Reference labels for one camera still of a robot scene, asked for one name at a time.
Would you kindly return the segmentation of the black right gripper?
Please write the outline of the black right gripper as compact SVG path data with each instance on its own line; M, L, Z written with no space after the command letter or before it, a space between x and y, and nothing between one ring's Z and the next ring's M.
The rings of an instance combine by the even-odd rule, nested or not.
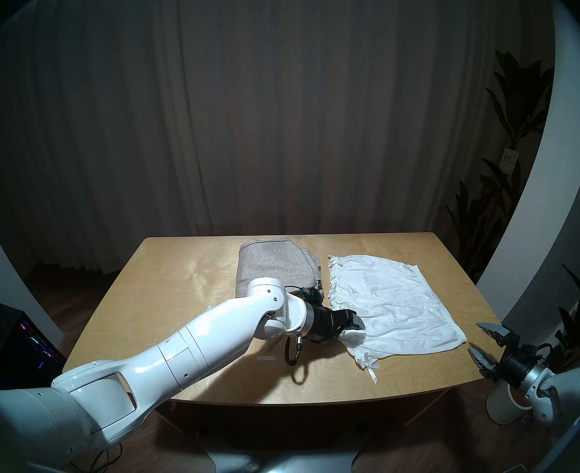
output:
M520 336L501 324L478 322L477 327L504 349L500 361L496 363L492 356L469 344L468 353L479 373L495 383L502 379L514 389L518 389L531 370L545 360L540 351L550 348L549 343L520 345Z

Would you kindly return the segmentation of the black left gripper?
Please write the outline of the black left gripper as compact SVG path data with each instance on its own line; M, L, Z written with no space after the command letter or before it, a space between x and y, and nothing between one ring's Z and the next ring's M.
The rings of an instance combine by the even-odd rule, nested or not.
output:
M309 340L315 344L337 338L345 330L365 330L361 317L353 310L332 310L320 304L309 304L313 321L309 329Z

